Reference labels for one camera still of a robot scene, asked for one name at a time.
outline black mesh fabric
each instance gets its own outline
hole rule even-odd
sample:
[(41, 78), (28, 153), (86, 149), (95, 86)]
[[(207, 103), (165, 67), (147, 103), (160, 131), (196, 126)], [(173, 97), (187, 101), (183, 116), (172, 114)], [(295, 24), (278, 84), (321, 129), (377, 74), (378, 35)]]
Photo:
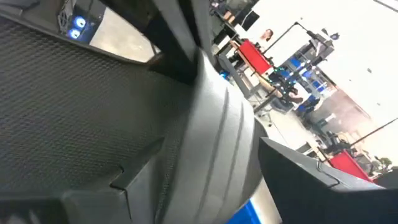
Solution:
[(164, 138), (165, 197), (189, 86), (0, 17), (0, 93), (1, 191), (79, 188)]

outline blue led light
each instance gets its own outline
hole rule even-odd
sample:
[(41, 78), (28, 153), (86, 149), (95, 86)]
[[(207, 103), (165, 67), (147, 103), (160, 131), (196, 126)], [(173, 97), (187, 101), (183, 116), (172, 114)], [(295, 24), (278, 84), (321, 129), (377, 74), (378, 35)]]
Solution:
[(77, 29), (71, 29), (69, 30), (69, 37), (72, 38), (73, 40), (76, 40), (80, 36), (80, 31)]
[(75, 19), (73, 20), (73, 25), (75, 25), (76, 28), (81, 30), (86, 25), (86, 20), (81, 16), (76, 16)]

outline red box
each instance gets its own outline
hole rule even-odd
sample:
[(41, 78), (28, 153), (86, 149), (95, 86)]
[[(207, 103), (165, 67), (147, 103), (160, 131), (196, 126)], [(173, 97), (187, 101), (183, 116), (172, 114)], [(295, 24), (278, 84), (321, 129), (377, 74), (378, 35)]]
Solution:
[(247, 58), (251, 66), (256, 70), (258, 74), (262, 75), (269, 68), (271, 68), (271, 65), (269, 64), (265, 56), (263, 56), (250, 41), (244, 41), (243, 44), (239, 47), (239, 50)]
[(365, 171), (362, 170), (358, 163), (356, 163), (356, 161), (345, 150), (330, 159), (330, 163), (336, 169), (373, 183)]

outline floor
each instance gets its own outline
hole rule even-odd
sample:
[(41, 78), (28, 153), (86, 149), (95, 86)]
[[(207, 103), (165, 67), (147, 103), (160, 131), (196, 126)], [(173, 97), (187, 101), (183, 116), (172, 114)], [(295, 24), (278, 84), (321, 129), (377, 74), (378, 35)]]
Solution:
[[(150, 42), (125, 20), (107, 9), (97, 33), (90, 45), (140, 62), (148, 61), (153, 55)], [(269, 137), (287, 147), (297, 149), (305, 144), (312, 135), (306, 131), (293, 113), (283, 115), (277, 111), (270, 112), (272, 126), (266, 118), (259, 118), (266, 127)], [(253, 195), (252, 204), (261, 223), (279, 224), (281, 219), (266, 183), (261, 182)]]

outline red object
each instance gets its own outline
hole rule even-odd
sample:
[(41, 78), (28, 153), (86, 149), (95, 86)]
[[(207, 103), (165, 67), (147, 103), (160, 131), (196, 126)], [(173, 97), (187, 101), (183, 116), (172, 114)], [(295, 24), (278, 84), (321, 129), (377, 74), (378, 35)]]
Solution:
[(356, 161), (345, 150), (330, 159), (330, 163), (336, 169), (373, 183), (365, 171), (362, 170), (358, 163), (356, 163)]
[(257, 48), (248, 40), (244, 41), (239, 50), (250, 62), (251, 66), (260, 75), (265, 73), (271, 65), (267, 59), (257, 50)]

